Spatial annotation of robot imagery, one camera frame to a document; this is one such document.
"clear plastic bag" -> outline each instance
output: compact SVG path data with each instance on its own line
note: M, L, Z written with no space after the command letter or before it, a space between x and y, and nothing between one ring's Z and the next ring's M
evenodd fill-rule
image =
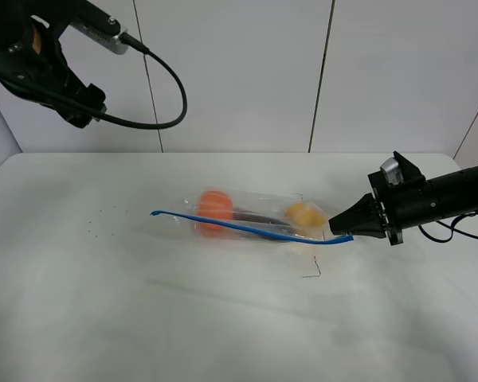
M306 244L341 244L351 236L334 236L329 216L301 196L280 197L222 189L207 189L187 197L171 212L187 220L195 233L209 238L263 239Z

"black wire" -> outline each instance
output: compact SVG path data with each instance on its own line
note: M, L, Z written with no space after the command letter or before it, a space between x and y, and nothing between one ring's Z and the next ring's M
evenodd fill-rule
M471 217L471 216L476 216L476 215L477 215L477 213L468 213L468 214L465 214L465 215L460 215L460 216L456 217L455 219L453 219L451 225L447 225L447 224L443 223L442 221L436 221L436 223L438 223L438 224L442 225L443 227L446 227L446 228L448 228L452 231L452 235L448 239L438 239L436 237L433 237L425 229L423 229L423 227L420 226L420 225L418 226L418 228L420 228L420 232L423 234L424 237L426 237L427 239L432 240L435 243L441 243L441 244L442 243L448 243L453 238L453 233L454 232L460 233L461 235L464 235L464 236L470 237L472 239L478 240L478 236L472 235L470 233L467 233L467 232L461 231L460 229L455 228L455 226L457 224L459 224L466 217Z
M153 52L149 50L145 45L141 44L139 41L137 41L134 37L131 37L128 34L124 34L121 37L121 41L124 44L130 45L133 49L139 50L141 53L146 54L150 57L152 57L154 60L156 60L161 66L163 66L167 72L171 74L171 76L174 78L175 82L178 85L179 90L181 91L181 96L182 96L182 112L179 117L174 119L173 121L167 122L167 123L138 123L138 122L132 122L128 121L126 119L121 119L118 117L114 117L113 115L108 115L104 114L100 111L97 111L95 109L92 109L91 107L85 106L82 103L79 103L77 101L74 101L70 99L69 97L66 97L64 95L60 95L57 92L53 92L49 89L43 88L42 86L39 86L34 83L30 83L27 80L20 80L16 76L12 76L8 73L4 73L0 71L0 80L4 80L6 82L9 82L11 84L14 84L20 88L24 88L38 96L42 97L47 97L49 98L49 101L53 104L56 105L61 105L64 107L70 107L76 111L79 111L81 113L85 113L87 115L92 116L93 118L96 119L102 119L103 121L107 121L110 123L114 123L116 125L124 126L124 127L130 127L133 129L140 129L140 130L164 130L168 129L170 127L174 127L178 124L180 124L181 121L184 120L186 117L186 113L188 110L188 101L187 101L187 96L186 96L186 90L184 89L184 86L182 85L181 80L178 78L177 74L172 70L168 64L163 61L161 58L156 56Z

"white table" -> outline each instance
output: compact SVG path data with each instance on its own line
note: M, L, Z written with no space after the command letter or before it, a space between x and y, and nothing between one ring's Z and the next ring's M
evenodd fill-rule
M0 380L478 381L475 240L177 240L148 217L208 185L302 193L337 213L389 156L12 157L0 169ZM427 177L458 168L408 158ZM461 227L478 234L478 217ZM322 276L302 278L314 255Z

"orange ball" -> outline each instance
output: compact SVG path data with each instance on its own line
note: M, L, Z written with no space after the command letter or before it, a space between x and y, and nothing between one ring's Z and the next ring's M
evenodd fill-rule
M232 220L232 199L221 191L207 191L200 197L197 215L208 219ZM221 231L225 228L211 223L201 223L201 226L214 231Z

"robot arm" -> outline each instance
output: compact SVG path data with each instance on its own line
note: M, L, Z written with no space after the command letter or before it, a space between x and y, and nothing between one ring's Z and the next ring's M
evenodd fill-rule
M330 220L335 235L388 236L391 245L396 245L403 243L403 229L478 213L478 166L427 181L395 151L368 178L373 194Z
M125 54L131 46L155 58L175 78L181 90L182 114L170 123L161 124L133 123L105 115L103 91L93 84L86 87L64 57L58 39L68 26L116 54ZM172 69L127 34L115 18L86 0L0 0L0 82L16 96L52 108L79 128L94 118L127 127L159 130L180 123L187 111L186 92Z

